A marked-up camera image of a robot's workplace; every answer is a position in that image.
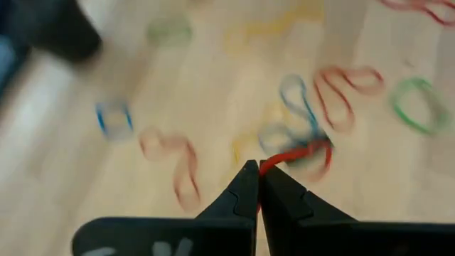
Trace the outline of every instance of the rubber band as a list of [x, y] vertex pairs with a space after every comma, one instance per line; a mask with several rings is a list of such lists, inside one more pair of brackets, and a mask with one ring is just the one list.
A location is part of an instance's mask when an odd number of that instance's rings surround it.
[[[254, 36], [273, 36], [288, 31], [291, 26], [299, 19], [309, 21], [323, 20], [323, 2], [318, 1], [317, 10], [311, 10], [307, 4], [302, 4], [295, 9], [284, 13], [282, 16], [270, 21], [269, 23], [250, 22], [241, 27], [232, 28], [224, 36], [225, 49], [231, 52], [240, 52], [245, 49], [245, 45]], [[238, 44], [232, 43], [232, 38], [239, 36], [244, 38]]]
[[332, 160], [332, 147], [330, 142], [326, 140], [315, 140], [312, 141], [307, 147], [295, 148], [288, 152], [276, 154], [269, 157], [264, 163], [261, 164], [259, 168], [259, 175], [264, 176], [270, 168], [282, 162], [295, 161], [305, 157], [310, 157], [320, 148], [326, 149], [326, 160], [324, 161], [324, 165], [319, 169], [319, 171], [313, 176], [309, 177], [311, 181], [319, 181], [327, 173]]
[[277, 103], [274, 105], [266, 105], [264, 111], [262, 112], [262, 117], [260, 123], [257, 125], [256, 129], [252, 129], [250, 132], [247, 133], [242, 133], [237, 135], [233, 141], [232, 141], [232, 162], [233, 166], [237, 167], [240, 164], [240, 155], [241, 151], [243, 148], [245, 148], [245, 145], [250, 143], [250, 142], [256, 142], [257, 141], [257, 134], [259, 132], [260, 127], [263, 127], [266, 125], [270, 117], [272, 116], [271, 113], [275, 110], [278, 109], [280, 111], [280, 114], [285, 122], [288, 122], [290, 120], [290, 113], [288, 109], [283, 106], [281, 103]]
[[[419, 124], [413, 119], [409, 118], [400, 107], [400, 99], [410, 90], [417, 89], [424, 93], [429, 103], [434, 107], [434, 113], [436, 114], [434, 122], [428, 126]], [[433, 87], [429, 82], [421, 78], [410, 78], [402, 81], [393, 91], [390, 96], [390, 103], [397, 116], [409, 127], [427, 135], [435, 135], [439, 130], [444, 128], [450, 123], [449, 111], [442, 106], [439, 101]]]
[[[200, 205], [200, 192], [196, 183], [196, 170], [198, 158], [194, 146], [187, 137], [180, 135], [164, 136], [157, 128], [149, 127], [139, 135], [139, 144], [144, 157], [149, 161], [156, 161], [173, 152], [182, 152], [173, 176], [173, 189], [178, 203], [185, 211], [192, 210]], [[192, 199], [186, 200], [186, 195], [181, 191], [183, 179], [188, 174], [194, 193]]]
[[378, 0], [387, 7], [398, 10], [398, 11], [419, 11], [423, 12], [432, 19], [434, 19], [437, 23], [443, 26], [455, 26], [455, 19], [452, 21], [444, 20], [443, 18], [436, 15], [432, 10], [430, 10], [427, 5], [434, 4], [434, 5], [442, 5], [450, 9], [455, 14], [455, 4], [451, 3], [449, 0], [438, 0], [438, 1], [408, 1], [406, 3], [397, 3], [391, 0]]
[[[303, 107], [295, 105], [287, 98], [287, 92], [296, 86], [299, 87], [301, 90], [300, 95], [304, 103]], [[297, 116], [307, 120], [310, 123], [311, 134], [309, 136], [301, 136], [293, 132], [285, 124], [281, 123], [268, 124], [261, 128], [257, 135], [259, 139], [259, 145], [266, 154], [273, 155], [282, 153], [295, 147], [308, 145], [312, 140], [326, 137], [326, 135], [320, 131], [318, 121], [316, 120], [316, 116], [314, 115], [313, 110], [311, 109], [306, 99], [306, 86], [304, 81], [300, 78], [300, 76], [298, 75], [286, 76], [280, 85], [279, 94], [283, 104], [291, 113], [296, 114]], [[289, 140], [289, 142], [279, 147], [268, 145], [268, 143], [265, 142], [266, 138], [272, 137], [276, 134], [284, 135]]]
[[[301, 98], [304, 101], [305, 109], [295, 105], [286, 97], [286, 92], [295, 86], [300, 87]], [[284, 106], [286, 106], [290, 112], [293, 112], [294, 114], [297, 114], [310, 122], [311, 133], [313, 135], [316, 135], [318, 133], [319, 124], [316, 120], [316, 116], [314, 115], [313, 110], [310, 107], [310, 104], [308, 103], [308, 100], [306, 99], [306, 86], [301, 77], [299, 75], [286, 76], [279, 89], [279, 95]]]
[[147, 28], [148, 39], [160, 46], [188, 43], [192, 36], [190, 22], [186, 18], [153, 21]]
[[[125, 139], [133, 135], [132, 118], [128, 110], [128, 104], [122, 100], [97, 103], [95, 106], [98, 123], [107, 139]], [[109, 116], [123, 116], [123, 122], [111, 123]]]
[[[359, 78], [359, 77], [366, 77], [370, 76], [375, 78], [376, 83], [371, 86], [362, 86], [362, 85], [356, 85], [353, 81], [352, 78]], [[318, 71], [318, 73], [314, 77], [313, 85], [314, 89], [316, 91], [316, 94], [318, 95], [319, 102], [322, 106], [323, 114], [328, 122], [328, 124], [331, 126], [332, 129], [341, 132], [341, 131], [349, 131], [352, 129], [354, 123], [355, 123], [355, 116], [354, 116], [354, 111], [352, 106], [350, 105], [348, 99], [346, 96], [337, 88], [335, 84], [332, 83], [332, 78], [334, 77], [339, 77], [342, 80], [344, 80], [348, 85], [350, 85], [354, 90], [359, 92], [362, 95], [375, 95], [381, 92], [382, 90], [385, 89], [385, 84], [384, 84], [384, 79], [382, 78], [382, 75], [376, 71], [373, 68], [370, 67], [364, 67], [364, 68], [358, 68], [355, 70], [345, 70], [341, 69], [338, 67], [329, 67], [329, 68], [324, 68]], [[335, 123], [332, 121], [330, 118], [330, 115], [328, 114], [327, 106], [326, 103], [324, 102], [324, 99], [322, 97], [321, 91], [320, 91], [320, 84], [322, 80], [325, 84], [327, 84], [332, 91], [334, 91], [339, 98], [343, 101], [344, 105], [346, 106], [346, 109], [348, 110], [348, 116], [347, 116], [347, 122], [345, 125]]]

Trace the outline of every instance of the wooden floor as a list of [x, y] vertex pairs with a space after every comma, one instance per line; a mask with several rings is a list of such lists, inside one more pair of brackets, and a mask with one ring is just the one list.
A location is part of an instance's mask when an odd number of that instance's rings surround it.
[[[240, 134], [254, 134], [264, 119], [282, 119], [276, 107], [265, 110], [280, 103], [282, 78], [299, 74], [311, 85], [327, 65], [373, 67], [386, 89], [364, 96], [343, 87], [355, 124], [337, 132], [308, 86], [333, 159], [318, 182], [306, 180], [303, 170], [290, 174], [361, 220], [455, 222], [454, 129], [426, 137], [404, 125], [388, 102], [399, 81], [420, 76], [455, 110], [453, 28], [373, 0], [81, 5], [103, 37], [102, 52], [72, 67], [36, 51], [1, 99], [0, 255], [70, 255], [75, 230], [101, 216], [197, 215], [242, 162], [267, 157], [252, 140], [242, 144], [236, 163], [232, 144]], [[184, 16], [193, 31], [187, 44], [158, 46], [147, 37], [157, 18]], [[129, 105], [134, 134], [126, 139], [107, 139], [98, 124], [95, 105], [115, 99]], [[404, 108], [422, 120], [428, 113], [418, 99], [409, 97]], [[326, 101], [334, 117], [344, 117], [339, 100], [329, 95]], [[174, 169], [184, 153], [144, 155], [139, 140], [151, 129], [187, 138], [182, 141], [197, 157], [199, 204], [193, 198], [182, 206], [174, 193]], [[183, 190], [190, 190], [185, 180]], [[257, 254], [267, 255], [266, 246], [259, 228]]]

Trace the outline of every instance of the white lettering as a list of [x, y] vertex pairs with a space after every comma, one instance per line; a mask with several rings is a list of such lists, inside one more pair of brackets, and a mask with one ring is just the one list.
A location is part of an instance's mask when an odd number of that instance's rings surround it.
[[[184, 238], [180, 241], [174, 256], [189, 256], [193, 248], [193, 241]], [[155, 242], [151, 248], [153, 256], [172, 256], [171, 245], [168, 242]]]
[[117, 251], [114, 248], [103, 247], [96, 250], [91, 250], [89, 252], [84, 252], [82, 256], [111, 256], [114, 255]]

